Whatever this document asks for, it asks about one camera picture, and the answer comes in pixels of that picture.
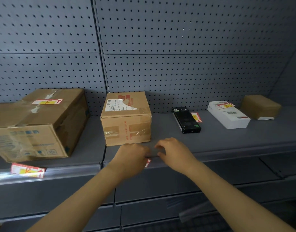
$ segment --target pegboard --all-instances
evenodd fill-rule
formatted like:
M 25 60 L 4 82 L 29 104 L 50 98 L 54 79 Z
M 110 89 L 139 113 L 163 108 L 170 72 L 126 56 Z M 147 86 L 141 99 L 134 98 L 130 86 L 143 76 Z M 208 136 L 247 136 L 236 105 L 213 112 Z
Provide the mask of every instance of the pegboard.
M 282 55 L 105 55 L 109 92 L 146 91 L 153 113 L 209 101 L 239 105 L 249 94 L 268 95 L 286 62 Z
M 0 53 L 99 53 L 90 0 L 0 0 Z
M 96 0 L 104 54 L 291 54 L 296 0 Z
M 296 106 L 296 52 L 272 89 L 269 98 L 283 106 Z
M 0 54 L 0 103 L 38 88 L 84 88 L 91 114 L 101 115 L 106 90 L 100 54 Z

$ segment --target forearm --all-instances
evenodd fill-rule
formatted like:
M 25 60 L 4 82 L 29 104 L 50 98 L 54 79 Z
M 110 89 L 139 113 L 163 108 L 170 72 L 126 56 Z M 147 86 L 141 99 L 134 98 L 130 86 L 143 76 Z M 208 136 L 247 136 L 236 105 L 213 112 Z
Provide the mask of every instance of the forearm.
M 119 174 L 105 167 L 27 232 L 82 231 L 95 210 L 120 182 Z
M 295 231 L 203 163 L 196 162 L 186 175 L 203 191 L 234 231 Z

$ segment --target store shelving unit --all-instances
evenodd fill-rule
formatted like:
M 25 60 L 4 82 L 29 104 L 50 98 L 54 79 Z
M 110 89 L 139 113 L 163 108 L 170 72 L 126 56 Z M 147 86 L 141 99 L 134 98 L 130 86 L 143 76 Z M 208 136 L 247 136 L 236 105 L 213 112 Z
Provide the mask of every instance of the store shelving unit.
M 194 202 L 201 217 L 216 213 L 157 157 L 168 137 L 273 212 L 296 200 L 296 0 L 0 0 L 0 103 L 73 87 L 85 89 L 92 116 L 70 158 L 25 162 L 47 169 L 36 179 L 11 175 L 0 157 L 1 231 L 25 231 L 112 160 L 119 146 L 105 146 L 100 122 L 109 92 L 146 92 L 152 161 L 84 231 L 174 221 Z M 280 115 L 227 130 L 206 110 L 252 94 L 281 103 Z M 176 106 L 200 114 L 200 133 L 181 133 Z

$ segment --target cardboard box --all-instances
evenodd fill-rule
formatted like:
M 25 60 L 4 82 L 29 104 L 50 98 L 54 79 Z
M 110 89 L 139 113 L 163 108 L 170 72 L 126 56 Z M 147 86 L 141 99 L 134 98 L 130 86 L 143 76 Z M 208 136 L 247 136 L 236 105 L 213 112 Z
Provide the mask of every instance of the cardboard box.
M 246 128 L 250 118 L 227 101 L 209 102 L 207 110 L 227 129 Z
M 252 119 L 274 120 L 281 105 L 262 95 L 246 95 L 240 109 Z
M 0 105 L 0 156 L 7 162 L 69 157 L 89 110 L 83 89 L 37 89 Z
M 151 112 L 145 92 L 108 93 L 101 114 L 107 146 L 151 140 Z

